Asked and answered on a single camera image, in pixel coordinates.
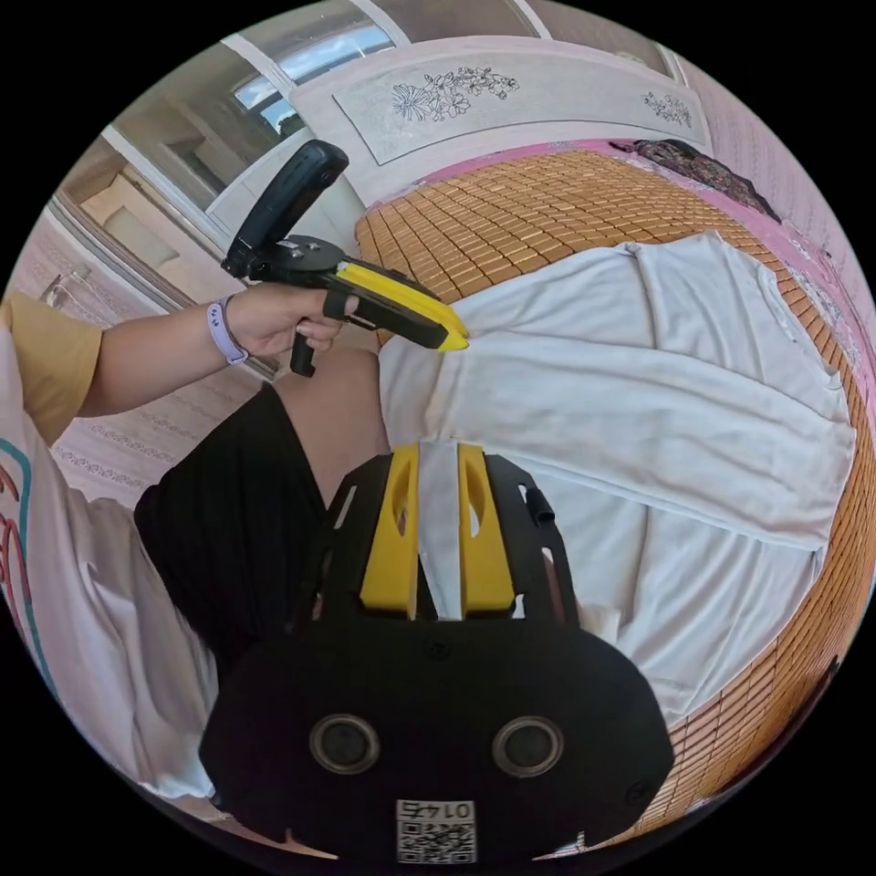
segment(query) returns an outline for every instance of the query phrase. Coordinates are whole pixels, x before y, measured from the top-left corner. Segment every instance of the yellow t-shirt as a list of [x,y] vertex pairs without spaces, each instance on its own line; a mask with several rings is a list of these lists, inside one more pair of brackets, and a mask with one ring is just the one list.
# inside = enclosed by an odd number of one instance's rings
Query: yellow t-shirt
[[17,292],[3,296],[0,321],[16,348],[25,411],[51,445],[85,401],[103,332]]

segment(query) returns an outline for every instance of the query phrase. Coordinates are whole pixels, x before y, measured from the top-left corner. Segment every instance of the pink wall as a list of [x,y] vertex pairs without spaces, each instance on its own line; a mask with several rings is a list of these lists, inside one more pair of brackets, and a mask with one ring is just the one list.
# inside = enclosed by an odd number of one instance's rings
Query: pink wall
[[[88,281],[109,305],[105,307],[91,288],[75,281],[65,283],[89,311],[110,324],[150,315],[146,305],[93,259],[83,257],[45,216],[22,251],[10,288],[38,297],[58,274],[80,263],[91,268]],[[64,311],[85,317],[75,306]],[[68,482],[88,498],[109,496],[132,506],[146,486],[189,453],[257,387],[258,380],[251,375],[227,370],[137,411],[76,421],[55,445],[55,457]]]
[[876,348],[876,307],[849,239],[818,187],[784,143],[746,105],[701,69],[679,59],[699,95],[712,134],[713,155],[755,188],[817,247],[833,267]]

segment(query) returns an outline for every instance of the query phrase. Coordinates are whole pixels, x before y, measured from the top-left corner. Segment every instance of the qr code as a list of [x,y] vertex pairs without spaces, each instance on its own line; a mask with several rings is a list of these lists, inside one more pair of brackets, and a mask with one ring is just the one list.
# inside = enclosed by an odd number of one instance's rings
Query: qr code
[[400,800],[398,858],[403,864],[473,864],[477,861],[472,802]]

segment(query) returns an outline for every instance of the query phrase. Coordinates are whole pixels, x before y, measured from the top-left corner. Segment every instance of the camera lens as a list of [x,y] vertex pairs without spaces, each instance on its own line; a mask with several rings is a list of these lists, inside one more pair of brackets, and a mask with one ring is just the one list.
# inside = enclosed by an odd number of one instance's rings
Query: camera lens
[[346,776],[363,773],[377,761],[381,747],[374,728],[352,714],[331,714],[310,733],[310,752],[322,767]]
[[509,721],[493,741],[493,759],[515,778],[542,776],[563,753],[563,736],[547,718],[527,716]]

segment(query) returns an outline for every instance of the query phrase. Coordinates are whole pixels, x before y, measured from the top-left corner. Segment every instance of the bamboo mat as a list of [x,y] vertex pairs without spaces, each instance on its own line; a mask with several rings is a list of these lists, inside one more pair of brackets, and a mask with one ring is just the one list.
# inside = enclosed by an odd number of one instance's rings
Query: bamboo mat
[[678,819],[732,781],[850,645],[876,564],[876,460],[849,366],[803,290],[742,225],[656,173],[595,152],[481,168],[408,193],[357,226],[362,258],[414,277],[448,303],[593,246],[665,243],[709,229],[776,273],[822,357],[839,369],[858,448],[819,581],[766,653],[672,730],[675,767],[625,836]]

